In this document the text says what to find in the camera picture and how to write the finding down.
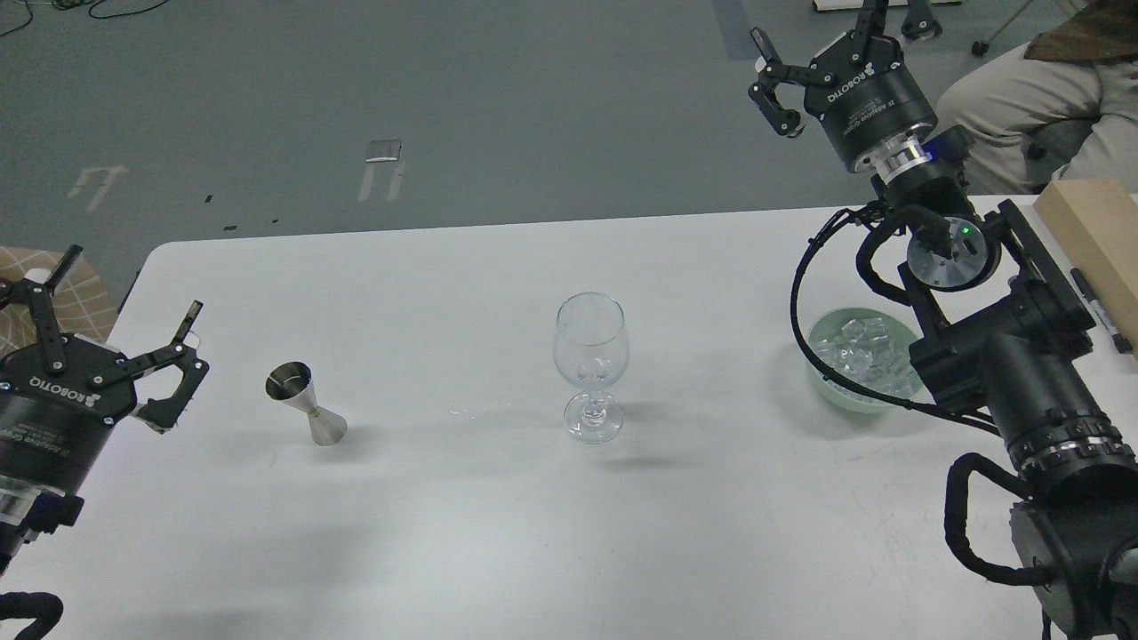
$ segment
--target bowl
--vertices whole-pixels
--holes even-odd
[[[847,306],[843,309],[835,309],[825,313],[822,318],[818,318],[807,333],[806,340],[813,347],[816,342],[832,338],[841,333],[841,328],[850,320],[866,320],[868,318],[881,318],[884,320],[885,334],[893,338],[898,348],[907,351],[908,346],[917,339],[913,329],[909,329],[900,320],[889,315],[888,313],[864,306]],[[858,413],[881,413],[896,407],[894,404],[890,404],[881,400],[853,393],[836,383],[824,379],[822,377],[822,372],[815,369],[809,362],[807,362],[807,369],[809,369],[810,380],[814,383],[814,387],[818,389],[818,393],[842,409],[856,411]],[[912,400],[923,386],[921,384],[921,378],[912,368],[909,369],[908,376],[908,381],[913,386],[913,393],[905,396],[905,400]]]

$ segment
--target person's leg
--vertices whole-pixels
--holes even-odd
[[[1102,116],[1079,153],[1054,178],[1113,178],[1138,194],[1138,61],[1095,69],[1103,87]]]
[[[975,138],[964,170],[972,194],[1026,194],[1023,133],[1071,117],[1098,116],[1102,87],[1092,65],[1025,60],[1023,44],[957,81],[937,104],[943,128]]]

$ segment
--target wine glass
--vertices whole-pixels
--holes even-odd
[[[616,437],[625,411],[604,389],[628,366],[628,335],[620,304],[595,292],[567,300],[558,311],[553,362],[564,379],[585,389],[566,405],[569,433],[589,444]]]

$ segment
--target metal jigger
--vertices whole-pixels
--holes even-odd
[[[321,446],[336,444],[348,430],[348,422],[343,416],[316,404],[312,369],[304,362],[286,362],[273,369],[265,378],[265,393],[307,413],[312,440]]]

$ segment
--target white table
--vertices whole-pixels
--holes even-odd
[[[831,213],[159,247],[112,344],[165,344],[198,298],[212,371],[170,434],[117,427],[76,527],[26,547],[3,586],[59,594],[52,638],[76,640],[1033,640],[1031,590],[986,583],[943,542],[948,466],[967,451],[1007,465],[1003,443],[847,413],[809,386],[787,292]],[[819,257],[803,321],[864,304],[915,327],[853,273],[861,235]],[[561,426],[575,389],[551,355],[558,305],[589,289],[624,304],[633,345],[613,388],[627,424],[602,446]],[[1138,442],[1135,359],[1092,337],[1080,370]],[[340,444],[318,448],[265,395],[291,360],[348,419]],[[987,559],[1015,563],[1012,501],[973,483]]]

